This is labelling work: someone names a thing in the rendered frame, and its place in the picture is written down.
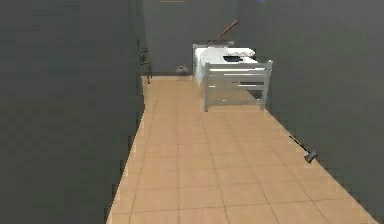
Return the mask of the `white slatted bed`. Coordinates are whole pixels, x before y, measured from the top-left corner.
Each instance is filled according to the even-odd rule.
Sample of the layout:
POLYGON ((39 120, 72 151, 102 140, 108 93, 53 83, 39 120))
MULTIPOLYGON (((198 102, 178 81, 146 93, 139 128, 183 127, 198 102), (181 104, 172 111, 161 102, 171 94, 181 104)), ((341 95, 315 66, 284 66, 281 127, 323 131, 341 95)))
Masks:
POLYGON ((273 61, 261 58, 241 57, 241 62, 226 62, 223 56, 229 47, 225 44, 193 44, 193 76, 198 86, 203 87, 204 111, 210 106, 219 105, 259 105, 266 107, 273 61), (250 91, 260 91, 257 99, 228 99, 235 91, 245 95, 250 91))

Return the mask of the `brown baseball bat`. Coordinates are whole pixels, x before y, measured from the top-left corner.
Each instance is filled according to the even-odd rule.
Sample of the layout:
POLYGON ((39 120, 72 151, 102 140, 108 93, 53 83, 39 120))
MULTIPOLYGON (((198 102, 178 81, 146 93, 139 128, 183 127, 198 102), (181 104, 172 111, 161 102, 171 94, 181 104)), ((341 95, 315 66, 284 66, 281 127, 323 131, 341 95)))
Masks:
POLYGON ((238 20, 233 21, 229 26, 227 26, 215 39, 209 40, 206 44, 210 45, 221 39, 224 35, 226 35, 229 31, 231 31, 238 24, 238 20))

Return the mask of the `dark coat stand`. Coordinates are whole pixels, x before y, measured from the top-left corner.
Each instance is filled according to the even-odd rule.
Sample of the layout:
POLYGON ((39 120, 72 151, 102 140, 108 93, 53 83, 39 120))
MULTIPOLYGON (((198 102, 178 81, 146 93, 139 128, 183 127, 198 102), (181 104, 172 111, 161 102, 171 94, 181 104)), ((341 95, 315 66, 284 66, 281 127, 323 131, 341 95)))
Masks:
POLYGON ((151 83, 151 78, 153 77, 152 73, 152 62, 149 56, 149 49, 148 48, 141 48, 140 47, 140 40, 136 41, 137 44, 137 54, 138 54, 138 63, 140 66, 146 66, 147 67, 147 83, 151 83))

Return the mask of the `white patterned pillow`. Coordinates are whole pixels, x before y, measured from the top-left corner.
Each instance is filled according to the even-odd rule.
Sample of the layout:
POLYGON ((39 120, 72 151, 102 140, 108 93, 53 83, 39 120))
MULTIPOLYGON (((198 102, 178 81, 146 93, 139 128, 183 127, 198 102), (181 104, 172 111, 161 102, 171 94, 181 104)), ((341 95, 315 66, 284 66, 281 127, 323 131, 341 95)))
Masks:
POLYGON ((252 57, 255 55, 255 51, 250 48, 227 48, 226 53, 228 56, 239 57, 252 57))

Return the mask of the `grey hammer-shaped object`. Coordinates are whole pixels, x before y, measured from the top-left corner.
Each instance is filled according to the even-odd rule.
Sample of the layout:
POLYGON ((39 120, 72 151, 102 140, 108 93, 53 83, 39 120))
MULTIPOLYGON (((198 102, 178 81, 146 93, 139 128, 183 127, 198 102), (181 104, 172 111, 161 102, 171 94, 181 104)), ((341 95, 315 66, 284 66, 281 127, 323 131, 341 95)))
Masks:
POLYGON ((308 150, 305 148, 303 144, 301 144, 295 137, 290 136, 290 139, 292 139, 297 145, 299 145, 305 152, 306 154, 304 155, 304 160, 307 163, 311 163, 314 159, 316 159, 319 155, 319 153, 315 150, 308 150))

